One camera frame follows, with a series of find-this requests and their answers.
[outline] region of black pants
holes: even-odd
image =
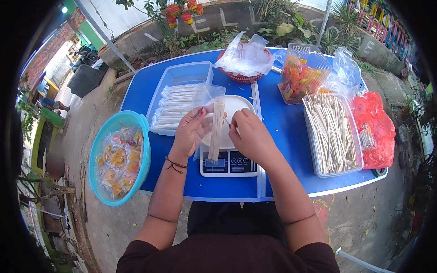
[[[285,247],[284,227],[274,202],[240,203],[193,201],[188,236],[195,234],[255,235],[278,239]]]

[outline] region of bundle of wooden sticks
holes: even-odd
[[[333,94],[309,95],[303,99],[316,142],[322,174],[339,173],[359,166],[347,111]]]
[[[212,116],[211,141],[209,143],[208,158],[218,161],[220,150],[220,136],[222,135],[222,124],[225,114],[225,104],[222,101],[214,102],[214,114]]]

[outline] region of blue table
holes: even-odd
[[[278,48],[269,48],[274,53]],[[149,103],[158,82],[169,66],[188,62],[210,61],[215,63],[222,49],[189,54],[165,60],[138,71],[133,77],[120,110],[132,110],[146,115]],[[239,95],[249,99],[258,116],[263,118],[276,145],[293,168],[310,197],[333,194],[354,189],[387,176],[376,177],[371,170],[362,170],[350,175],[333,178],[319,178],[314,175],[303,105],[286,105],[277,87],[279,74],[270,71],[257,83],[234,82],[219,69],[213,68],[212,83],[226,87],[226,94]],[[149,132],[152,147],[150,171],[141,187],[151,194],[156,185],[161,168],[173,144],[174,137],[161,136]],[[268,175],[261,171],[258,177],[203,177],[199,171],[199,160],[189,159],[187,181],[184,188],[185,200],[215,202],[257,202],[273,200],[273,191]]]

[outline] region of motorcycle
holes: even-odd
[[[81,64],[86,64],[92,66],[99,59],[97,56],[98,51],[95,49],[91,49],[88,46],[81,47],[77,52],[74,53],[73,57],[76,57],[77,54],[80,55],[80,58],[73,65],[72,69],[75,72]]]

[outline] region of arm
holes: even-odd
[[[205,107],[198,107],[182,118],[168,155],[170,161],[187,165],[188,158],[211,128],[209,123],[212,118],[205,118],[207,112]],[[150,198],[148,214],[134,239],[148,242],[159,250],[173,243],[187,176],[187,169],[178,166],[173,168],[170,161],[164,163]]]
[[[290,250],[295,252],[314,242],[327,243],[308,194],[260,119],[248,109],[237,111],[229,136],[242,154],[266,170]]]

